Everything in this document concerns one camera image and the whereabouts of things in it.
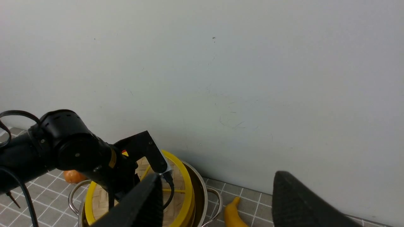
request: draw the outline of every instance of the yellow ring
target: yellow ring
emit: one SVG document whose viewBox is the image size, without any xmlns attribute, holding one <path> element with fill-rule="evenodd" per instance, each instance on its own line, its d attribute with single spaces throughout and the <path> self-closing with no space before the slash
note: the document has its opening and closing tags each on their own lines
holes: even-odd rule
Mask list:
<svg viewBox="0 0 404 227">
<path fill-rule="evenodd" d="M 165 150 L 162 150 L 162 152 L 165 157 L 174 162 L 174 164 L 178 167 L 185 183 L 185 190 L 184 190 L 185 198 L 182 208 L 177 217 L 175 218 L 175 220 L 173 221 L 173 223 L 171 223 L 170 227 L 187 226 L 188 223 L 192 220 L 192 210 L 194 209 L 195 206 L 194 204 L 195 202 L 193 201 L 194 190 L 192 187 L 191 177 L 189 176 L 187 169 L 185 168 L 184 164 L 181 162 L 180 159 L 178 159 L 177 157 L 175 157 L 174 155 Z M 146 175 L 149 168 L 150 166 L 146 169 L 141 179 L 143 179 L 143 177 Z M 89 225 L 93 224 L 96 221 L 93 214 L 93 193 L 96 185 L 97 184 L 95 182 L 91 182 L 90 186 L 88 187 L 86 195 L 86 203 L 84 205 L 84 211 L 86 213 L 86 218 Z"/>
</svg>

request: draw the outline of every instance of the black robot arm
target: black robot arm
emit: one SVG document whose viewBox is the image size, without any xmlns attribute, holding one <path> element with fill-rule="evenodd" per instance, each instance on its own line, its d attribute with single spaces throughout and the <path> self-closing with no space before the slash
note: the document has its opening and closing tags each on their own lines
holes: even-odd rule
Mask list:
<svg viewBox="0 0 404 227">
<path fill-rule="evenodd" d="M 24 111 L 6 111 L 0 117 L 8 115 L 26 116 L 36 124 L 28 133 L 0 144 L 0 168 L 8 170 L 0 171 L 0 194 L 55 168 L 77 170 L 108 191 L 112 207 L 113 198 L 120 201 L 140 182 L 135 170 L 142 157 L 172 183 L 170 165 L 147 131 L 112 145 L 94 135 L 71 110 L 48 112 L 41 119 Z M 11 136 L 1 121 L 0 128 Z M 124 149 L 129 157 L 122 155 Z"/>
</svg>

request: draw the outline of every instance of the yellow banana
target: yellow banana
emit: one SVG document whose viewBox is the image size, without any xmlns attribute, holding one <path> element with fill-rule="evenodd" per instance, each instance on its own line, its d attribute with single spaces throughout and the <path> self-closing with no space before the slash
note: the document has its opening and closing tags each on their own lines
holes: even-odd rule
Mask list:
<svg viewBox="0 0 404 227">
<path fill-rule="evenodd" d="M 238 216 L 237 206 L 240 202 L 240 197 L 235 197 L 233 202 L 225 207 L 225 224 L 226 227 L 248 227 L 240 216 Z"/>
</svg>

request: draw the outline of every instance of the pot handle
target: pot handle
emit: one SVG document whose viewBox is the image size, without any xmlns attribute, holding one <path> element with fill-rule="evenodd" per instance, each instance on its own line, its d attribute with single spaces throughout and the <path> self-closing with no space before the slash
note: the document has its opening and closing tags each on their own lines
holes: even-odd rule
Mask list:
<svg viewBox="0 0 404 227">
<path fill-rule="evenodd" d="M 69 202 L 69 207 L 70 209 L 78 216 L 78 209 L 74 206 L 73 204 L 73 195 L 74 193 L 77 191 L 77 189 L 79 187 L 81 187 L 82 185 L 86 185 L 91 183 L 91 180 L 86 180 L 86 181 L 82 181 L 78 184 L 76 184 L 76 186 L 72 189 L 72 191 L 69 194 L 69 197 L 67 198 L 68 202 Z"/>
<path fill-rule="evenodd" d="M 212 192 L 213 194 L 215 194 L 217 196 L 217 198 L 219 199 L 219 207 L 217 208 L 216 213 L 208 221 L 203 223 L 201 227 L 206 227 L 209 224 L 211 224 L 214 220 L 216 220 L 217 216 L 220 214 L 220 212 L 222 211 L 222 208 L 223 208 L 223 198 L 222 198 L 222 195 L 220 194 L 220 192 L 213 188 L 207 188 L 207 191 Z"/>
</svg>

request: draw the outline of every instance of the metal pot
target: metal pot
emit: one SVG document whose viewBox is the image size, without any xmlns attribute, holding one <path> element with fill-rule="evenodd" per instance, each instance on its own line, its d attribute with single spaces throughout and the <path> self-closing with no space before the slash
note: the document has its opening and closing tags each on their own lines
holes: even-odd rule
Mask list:
<svg viewBox="0 0 404 227">
<path fill-rule="evenodd" d="M 194 169 L 191 165 L 188 163 L 182 161 L 184 163 L 185 167 L 187 168 L 189 175 L 191 177 L 192 181 L 192 186 L 194 187 L 194 194 L 195 194 L 195 219 L 192 227 L 207 227 L 209 226 L 214 220 L 217 219 L 217 216 L 220 214 L 222 211 L 223 207 L 223 199 L 219 191 L 213 188 L 207 188 L 205 185 L 205 182 L 201 175 L 199 175 L 198 171 Z M 70 192 L 69 197 L 68 197 L 68 202 L 69 202 L 69 207 L 70 209 L 76 213 L 78 216 L 78 226 L 79 227 L 88 227 L 88 223 L 86 220 L 86 214 L 84 211 L 84 204 L 86 198 L 84 198 L 80 204 L 80 209 L 77 209 L 73 205 L 73 195 L 77 191 L 79 187 L 85 184 L 91 183 L 90 180 L 87 181 L 82 181 L 78 183 Z M 219 199 L 219 206 L 216 211 L 216 213 L 211 217 L 211 219 L 207 220 L 204 222 L 205 217 L 206 217 L 206 211 L 208 209 L 208 192 L 211 192 L 217 196 Z"/>
</svg>

